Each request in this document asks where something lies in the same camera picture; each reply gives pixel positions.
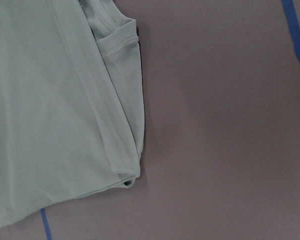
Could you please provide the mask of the olive green long-sleeve shirt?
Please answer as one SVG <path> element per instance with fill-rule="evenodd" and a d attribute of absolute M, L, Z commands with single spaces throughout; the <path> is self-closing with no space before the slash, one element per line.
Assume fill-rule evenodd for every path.
<path fill-rule="evenodd" d="M 112 0 L 0 0 L 0 228 L 140 176 L 136 20 Z"/>

